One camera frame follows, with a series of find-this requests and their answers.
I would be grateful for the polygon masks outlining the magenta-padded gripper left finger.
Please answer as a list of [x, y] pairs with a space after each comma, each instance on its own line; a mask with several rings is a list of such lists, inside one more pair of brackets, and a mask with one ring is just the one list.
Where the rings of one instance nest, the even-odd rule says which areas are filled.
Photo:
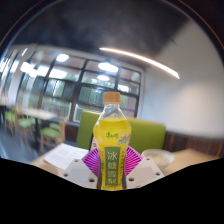
[[89, 151], [82, 159], [74, 159], [62, 177], [84, 188], [96, 189], [100, 175], [98, 149]]

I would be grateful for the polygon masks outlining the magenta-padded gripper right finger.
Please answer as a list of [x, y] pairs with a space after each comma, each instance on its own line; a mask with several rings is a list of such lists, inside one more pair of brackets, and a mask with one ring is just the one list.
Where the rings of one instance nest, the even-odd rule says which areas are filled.
[[125, 189], [140, 188], [164, 177], [164, 174], [150, 158], [140, 155], [135, 149], [128, 147], [124, 161]]

